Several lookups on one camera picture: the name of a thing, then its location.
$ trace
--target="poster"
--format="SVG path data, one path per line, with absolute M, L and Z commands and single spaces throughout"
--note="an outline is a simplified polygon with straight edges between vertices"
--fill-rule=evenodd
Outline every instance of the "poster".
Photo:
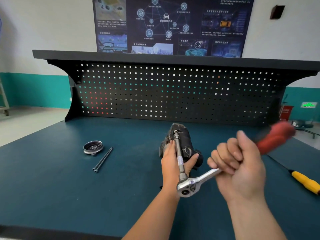
M 93 0 L 98 52 L 242 56 L 254 0 Z

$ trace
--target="yellow car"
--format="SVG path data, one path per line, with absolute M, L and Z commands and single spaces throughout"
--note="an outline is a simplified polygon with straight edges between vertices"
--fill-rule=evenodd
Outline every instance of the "yellow car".
M 220 27 L 230 27 L 231 26 L 231 21 L 221 21 L 220 22 Z

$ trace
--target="person's right hand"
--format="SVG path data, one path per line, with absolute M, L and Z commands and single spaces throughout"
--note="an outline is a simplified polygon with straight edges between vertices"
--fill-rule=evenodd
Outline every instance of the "person's right hand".
M 238 131 L 237 138 L 220 143 L 207 163 L 223 171 L 216 181 L 227 203 L 264 199 L 266 169 L 257 146 L 243 131 Z

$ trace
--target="black pegboard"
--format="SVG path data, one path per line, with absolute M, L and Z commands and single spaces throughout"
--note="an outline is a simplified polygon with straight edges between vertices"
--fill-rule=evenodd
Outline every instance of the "black pegboard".
M 316 74 L 276 68 L 48 62 L 74 81 L 70 113 L 251 126 L 276 122 L 286 86 Z

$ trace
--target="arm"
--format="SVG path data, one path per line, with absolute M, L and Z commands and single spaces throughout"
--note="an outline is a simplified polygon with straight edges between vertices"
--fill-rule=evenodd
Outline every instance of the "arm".
M 187 161 L 185 171 L 189 175 L 195 165 L 198 154 Z M 167 240 L 174 222 L 179 196 L 177 184 L 179 182 L 179 166 L 176 157 L 174 141 L 170 142 L 161 160 L 163 187 L 160 193 L 144 211 L 139 220 L 122 238 L 123 240 Z
M 207 163 L 224 171 L 216 181 L 229 207 L 237 240 L 286 240 L 265 201 L 266 169 L 260 152 L 244 132 L 220 143 Z

